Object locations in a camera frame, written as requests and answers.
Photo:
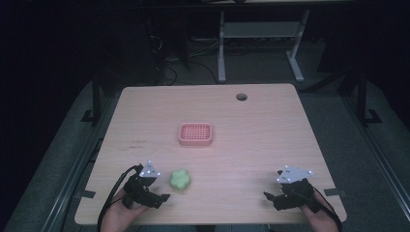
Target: gray floor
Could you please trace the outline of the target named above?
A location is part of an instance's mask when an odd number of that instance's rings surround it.
[[[259,41],[242,44],[239,52],[233,46],[228,48],[226,84],[292,83],[300,90],[328,75],[316,72],[325,44],[302,43],[297,59],[306,81],[297,83],[284,53],[290,45],[290,42]],[[195,43],[191,49],[204,46]],[[178,74],[175,85],[215,84],[213,74],[218,74],[215,52],[190,60],[205,65],[212,73],[195,63],[190,63],[187,69],[180,63],[170,62],[169,68]],[[168,83],[172,81],[174,72],[166,69],[164,73]],[[380,148],[376,150],[383,152],[403,187],[410,189],[407,171],[410,133],[390,109],[382,92],[371,83],[368,85],[367,107],[377,111],[383,124],[364,128],[352,113],[355,95],[341,98],[337,94],[338,84],[339,80],[314,94],[300,94],[300,98],[335,184],[345,193],[342,202],[348,218],[343,223],[344,231],[410,231],[409,220],[397,203],[368,140],[370,134]],[[98,155],[92,151],[104,137],[118,97],[102,97],[102,118],[92,126],[80,122],[84,111],[92,109],[91,85],[84,88],[45,154],[6,231],[96,230],[95,226],[81,226],[73,221],[79,204],[76,193],[84,190],[93,159]],[[83,156],[87,157],[86,161],[82,161]],[[68,180],[69,176],[80,178],[78,181]],[[282,232],[309,231],[307,225],[272,225],[272,228]]]

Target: white desk frame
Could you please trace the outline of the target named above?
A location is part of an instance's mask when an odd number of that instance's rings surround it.
[[[302,36],[308,21],[309,10],[304,11],[300,21],[286,22],[225,22],[224,12],[220,13],[220,53],[218,56],[219,82],[226,81],[223,41],[225,38],[295,38],[291,50],[286,51],[287,59],[297,82],[305,79],[296,61]]]

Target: pink basket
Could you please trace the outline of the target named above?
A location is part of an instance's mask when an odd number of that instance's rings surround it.
[[[212,126],[208,123],[184,123],[178,137],[183,146],[209,146],[212,143]]]

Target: green toy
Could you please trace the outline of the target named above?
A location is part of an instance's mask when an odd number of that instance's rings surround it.
[[[171,186],[177,190],[185,190],[190,184],[190,174],[187,170],[176,170],[171,174]]]

